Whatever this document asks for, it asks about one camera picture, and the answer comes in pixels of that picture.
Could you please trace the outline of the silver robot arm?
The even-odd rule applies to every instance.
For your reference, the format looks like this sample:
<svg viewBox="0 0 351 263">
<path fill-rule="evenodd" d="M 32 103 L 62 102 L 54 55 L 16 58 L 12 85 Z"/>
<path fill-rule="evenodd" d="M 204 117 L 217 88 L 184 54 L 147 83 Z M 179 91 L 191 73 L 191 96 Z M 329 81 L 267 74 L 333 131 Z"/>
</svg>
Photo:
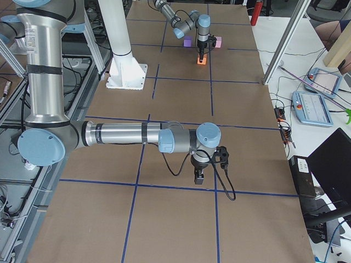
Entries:
<svg viewBox="0 0 351 263">
<path fill-rule="evenodd" d="M 199 49 L 199 64 L 203 64 L 205 59 L 205 49 L 210 43 L 210 25 L 211 18 L 207 14 L 201 14 L 197 10 L 190 13 L 185 12 L 188 16 L 183 20 L 177 15 L 167 1 L 153 1 L 155 9 L 159 11 L 173 28 L 173 33 L 178 39 L 183 38 L 191 30 L 197 30 L 197 47 Z"/>
<path fill-rule="evenodd" d="M 25 130 L 18 138 L 21 156 L 36 166 L 60 162 L 67 153 L 93 144 L 154 144 L 168 166 L 164 153 L 186 152 L 194 166 L 194 182 L 203 183 L 203 170 L 214 164 L 220 153 L 221 131 L 213 123 L 203 123 L 197 129 L 184 129 L 177 122 L 168 123 L 98 123 L 73 122 L 64 111 L 63 62 L 61 33 L 72 18 L 84 15 L 78 1 L 13 1 L 17 17 L 25 28 L 27 65 L 30 88 L 30 115 Z M 113 53 L 107 88 L 142 90 L 147 64 L 139 64 L 132 54 L 122 1 L 98 1 L 106 33 Z M 153 1 L 154 6 L 173 27 L 179 39 L 197 30 L 199 61 L 205 56 L 210 35 L 211 18 L 193 10 L 182 21 L 167 1 Z"/>
</svg>

